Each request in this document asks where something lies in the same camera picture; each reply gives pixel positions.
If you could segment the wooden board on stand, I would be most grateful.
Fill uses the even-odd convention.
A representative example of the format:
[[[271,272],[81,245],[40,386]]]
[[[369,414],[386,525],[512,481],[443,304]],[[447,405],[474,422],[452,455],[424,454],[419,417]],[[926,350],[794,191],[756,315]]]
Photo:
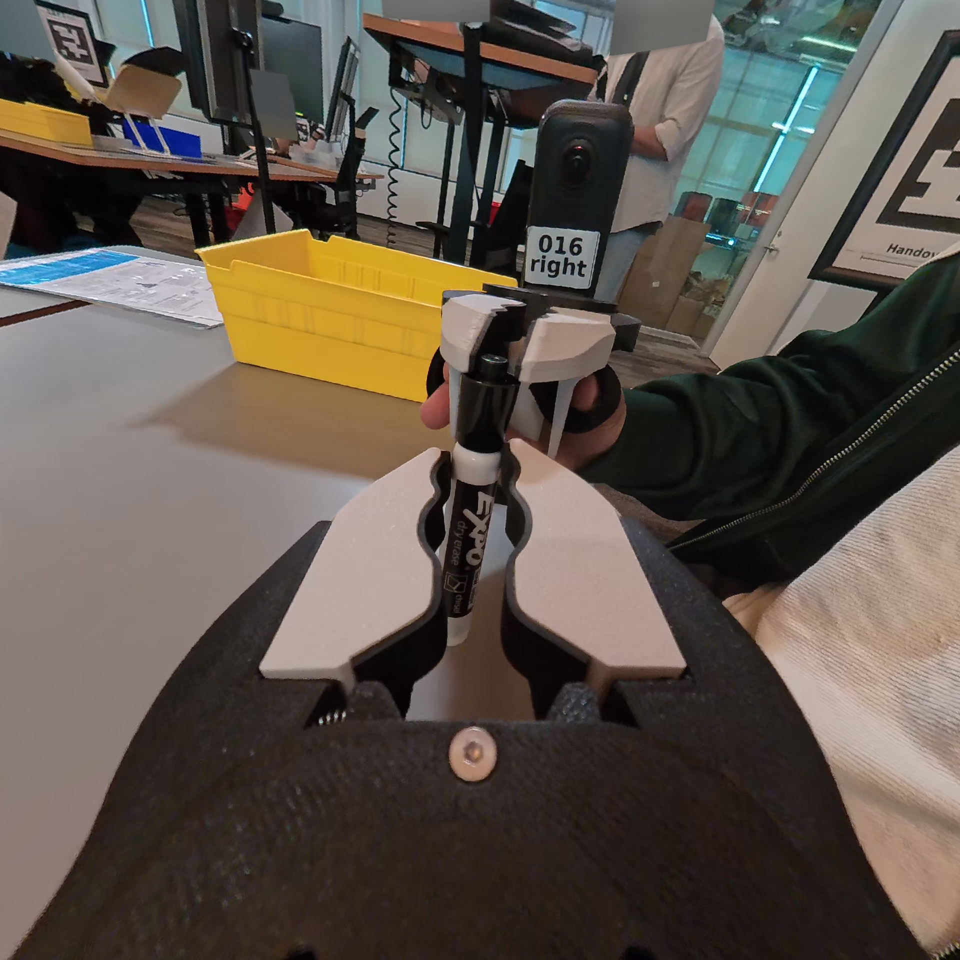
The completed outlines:
[[[183,86],[179,77],[124,63],[109,88],[99,97],[115,114],[160,121],[169,112]]]

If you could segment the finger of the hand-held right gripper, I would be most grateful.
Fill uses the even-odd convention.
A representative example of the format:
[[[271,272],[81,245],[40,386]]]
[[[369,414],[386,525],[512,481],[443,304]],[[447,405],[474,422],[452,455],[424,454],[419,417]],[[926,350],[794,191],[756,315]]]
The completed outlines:
[[[474,356],[498,310],[498,299],[484,293],[456,293],[441,307],[440,355],[451,371],[470,372]]]
[[[580,380],[607,366],[616,330],[606,314],[545,314],[536,318],[520,361],[527,385]]]

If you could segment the framed tag sign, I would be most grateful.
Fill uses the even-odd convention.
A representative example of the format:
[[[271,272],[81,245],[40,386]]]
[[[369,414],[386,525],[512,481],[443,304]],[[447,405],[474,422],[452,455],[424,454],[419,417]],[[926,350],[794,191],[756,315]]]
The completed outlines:
[[[958,235],[959,30],[947,30],[808,277],[888,292]]]
[[[105,90],[109,72],[97,52],[88,14],[50,1],[35,1],[54,52],[92,87]]]

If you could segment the raised standing desk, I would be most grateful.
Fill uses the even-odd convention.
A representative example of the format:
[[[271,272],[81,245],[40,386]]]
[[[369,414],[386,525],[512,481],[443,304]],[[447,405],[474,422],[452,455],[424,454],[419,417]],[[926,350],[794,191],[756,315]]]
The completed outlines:
[[[363,13],[365,33],[387,53],[390,97],[445,123],[438,215],[420,222],[435,234],[445,259],[483,268],[490,256],[490,222],[506,131],[539,126],[546,109],[584,99],[602,68],[592,48],[565,36],[528,30],[563,23],[517,2],[494,2],[506,15],[478,25],[409,21]]]

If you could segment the brown cardboard box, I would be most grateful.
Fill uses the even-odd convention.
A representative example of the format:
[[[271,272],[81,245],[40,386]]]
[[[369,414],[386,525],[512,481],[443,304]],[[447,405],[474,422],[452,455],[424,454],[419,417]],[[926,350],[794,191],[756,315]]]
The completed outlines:
[[[669,216],[635,255],[617,298],[619,312],[643,327],[666,329],[711,228]]]

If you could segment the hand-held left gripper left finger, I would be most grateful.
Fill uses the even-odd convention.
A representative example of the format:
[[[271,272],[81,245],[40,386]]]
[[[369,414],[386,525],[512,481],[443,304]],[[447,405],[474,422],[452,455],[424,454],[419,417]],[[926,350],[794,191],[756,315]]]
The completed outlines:
[[[430,627],[440,570],[427,522],[432,512],[443,514],[449,474],[450,453],[428,448],[336,513],[259,664],[264,678],[328,681],[351,691],[381,678],[374,659],[399,651],[420,630],[423,665],[417,653],[402,654],[402,686],[438,663],[447,629]]]

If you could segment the black computer monitor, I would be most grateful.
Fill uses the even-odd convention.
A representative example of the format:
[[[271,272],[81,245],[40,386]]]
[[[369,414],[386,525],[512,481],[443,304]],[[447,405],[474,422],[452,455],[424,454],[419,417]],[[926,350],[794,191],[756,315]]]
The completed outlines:
[[[261,1],[174,1],[191,103],[214,123],[251,127],[247,67],[260,66]]]
[[[260,37],[263,70],[287,78],[292,95],[289,108],[278,103],[267,114],[264,133],[280,138],[292,134],[294,114],[322,124],[326,115],[323,33],[320,26],[262,15]]]

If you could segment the blue plastic bin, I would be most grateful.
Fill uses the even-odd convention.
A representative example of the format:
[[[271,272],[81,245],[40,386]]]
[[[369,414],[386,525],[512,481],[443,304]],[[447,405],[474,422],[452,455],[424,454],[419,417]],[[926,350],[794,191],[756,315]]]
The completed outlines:
[[[198,135],[162,126],[153,119],[140,120],[126,115],[122,132],[130,147],[141,152],[196,162],[204,159]]]

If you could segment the grey desk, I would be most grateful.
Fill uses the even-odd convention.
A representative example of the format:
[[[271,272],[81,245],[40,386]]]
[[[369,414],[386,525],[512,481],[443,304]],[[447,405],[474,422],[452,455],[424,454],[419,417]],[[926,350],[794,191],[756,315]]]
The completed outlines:
[[[214,620],[447,432],[417,403],[246,366],[221,328],[2,290],[2,958]]]

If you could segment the person's green jacket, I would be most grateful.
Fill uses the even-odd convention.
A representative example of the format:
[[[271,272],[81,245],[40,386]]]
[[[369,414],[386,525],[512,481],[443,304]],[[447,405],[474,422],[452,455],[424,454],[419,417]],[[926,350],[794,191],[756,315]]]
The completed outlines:
[[[954,343],[814,454],[771,504],[698,526],[669,551],[751,586],[797,577],[958,447],[958,400]]]

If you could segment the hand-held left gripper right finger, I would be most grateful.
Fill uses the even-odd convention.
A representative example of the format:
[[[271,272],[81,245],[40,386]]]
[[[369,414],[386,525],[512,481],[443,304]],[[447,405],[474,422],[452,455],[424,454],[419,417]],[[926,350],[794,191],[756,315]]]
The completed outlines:
[[[505,471],[504,651],[532,697],[680,678],[686,659],[618,511],[522,439],[510,440]]]

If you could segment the small yellow bin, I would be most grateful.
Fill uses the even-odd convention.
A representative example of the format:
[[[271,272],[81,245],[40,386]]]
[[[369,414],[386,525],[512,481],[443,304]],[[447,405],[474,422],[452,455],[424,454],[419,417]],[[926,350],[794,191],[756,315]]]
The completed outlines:
[[[93,148],[90,119],[35,102],[1,99],[1,131],[73,147]]]

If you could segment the grey card sheet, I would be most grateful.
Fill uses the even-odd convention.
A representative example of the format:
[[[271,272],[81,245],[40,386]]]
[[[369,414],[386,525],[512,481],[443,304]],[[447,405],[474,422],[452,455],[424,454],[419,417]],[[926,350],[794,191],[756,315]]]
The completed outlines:
[[[294,229],[292,219],[275,203],[270,205],[275,234],[288,233]],[[267,229],[263,198],[259,190],[251,195],[249,204],[231,235],[232,241],[243,241],[270,234]]]

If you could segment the wooden background desk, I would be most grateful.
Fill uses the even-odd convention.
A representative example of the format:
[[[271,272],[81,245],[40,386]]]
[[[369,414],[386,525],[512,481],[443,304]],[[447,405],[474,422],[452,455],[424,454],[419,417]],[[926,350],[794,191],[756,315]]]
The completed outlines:
[[[116,192],[182,198],[198,247],[227,241],[224,198],[231,187],[261,180],[252,161],[221,154],[198,161],[150,151],[96,150],[6,129],[1,144],[9,152],[64,164],[74,171],[94,171]]]

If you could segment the printed paper sheet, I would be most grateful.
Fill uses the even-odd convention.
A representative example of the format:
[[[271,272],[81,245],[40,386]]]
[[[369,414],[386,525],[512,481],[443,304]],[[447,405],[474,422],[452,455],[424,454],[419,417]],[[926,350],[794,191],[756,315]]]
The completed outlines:
[[[5,260],[1,284],[150,313],[203,329],[221,328],[225,323],[207,271],[195,261],[90,248]]]

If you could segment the yellow plastic bin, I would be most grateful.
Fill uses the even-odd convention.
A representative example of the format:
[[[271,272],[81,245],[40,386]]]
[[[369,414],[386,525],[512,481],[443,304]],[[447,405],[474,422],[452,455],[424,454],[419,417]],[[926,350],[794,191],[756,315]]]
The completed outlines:
[[[442,297],[500,274],[306,229],[198,250],[234,359],[410,402],[426,399]]]

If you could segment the black dry erase marker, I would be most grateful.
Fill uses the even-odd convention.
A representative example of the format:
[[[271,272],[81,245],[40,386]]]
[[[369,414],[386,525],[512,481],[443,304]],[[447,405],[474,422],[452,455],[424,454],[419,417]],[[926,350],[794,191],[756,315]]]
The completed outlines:
[[[441,564],[449,647],[462,644],[471,629],[502,451],[520,388],[509,360],[493,353],[481,354],[472,372],[462,375],[459,382],[456,417],[451,421],[452,486]]]

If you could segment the black tablet on arm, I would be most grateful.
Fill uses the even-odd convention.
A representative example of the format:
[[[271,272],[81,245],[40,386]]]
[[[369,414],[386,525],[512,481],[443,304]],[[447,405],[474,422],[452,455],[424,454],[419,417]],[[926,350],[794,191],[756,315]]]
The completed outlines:
[[[349,36],[342,42],[328,111],[324,124],[325,142],[330,148],[343,141],[353,128],[356,116],[354,85],[361,62],[358,44]]]

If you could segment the person's right hand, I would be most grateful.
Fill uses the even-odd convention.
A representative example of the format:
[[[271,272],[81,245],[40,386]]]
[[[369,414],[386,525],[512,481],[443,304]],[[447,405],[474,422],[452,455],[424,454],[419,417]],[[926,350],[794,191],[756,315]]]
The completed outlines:
[[[442,429],[450,423],[449,365],[443,366],[442,377],[443,382],[421,404],[419,411],[424,426],[432,430]],[[594,413],[601,404],[601,395],[601,382],[598,374],[590,374],[582,378],[573,390],[570,410],[584,414]],[[554,460],[563,467],[578,473],[609,451],[617,442],[627,416],[626,402],[622,391],[618,393],[617,400],[615,410],[594,429],[580,434],[565,431],[560,440],[558,451],[553,457]]]

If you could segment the person's right forearm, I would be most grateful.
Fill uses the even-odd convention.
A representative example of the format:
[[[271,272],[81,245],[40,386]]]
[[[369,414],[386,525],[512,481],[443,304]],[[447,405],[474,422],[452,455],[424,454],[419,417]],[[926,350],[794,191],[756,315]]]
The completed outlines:
[[[677,522],[730,522],[798,494],[870,443],[958,439],[958,253],[838,332],[625,390],[613,440],[575,471]]]

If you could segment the person's white ribbed top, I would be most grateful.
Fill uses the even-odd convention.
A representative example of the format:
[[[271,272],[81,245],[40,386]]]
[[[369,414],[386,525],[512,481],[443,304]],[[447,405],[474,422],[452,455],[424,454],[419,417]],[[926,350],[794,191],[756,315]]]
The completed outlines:
[[[958,958],[958,447],[792,582],[724,606],[801,708],[897,912]]]

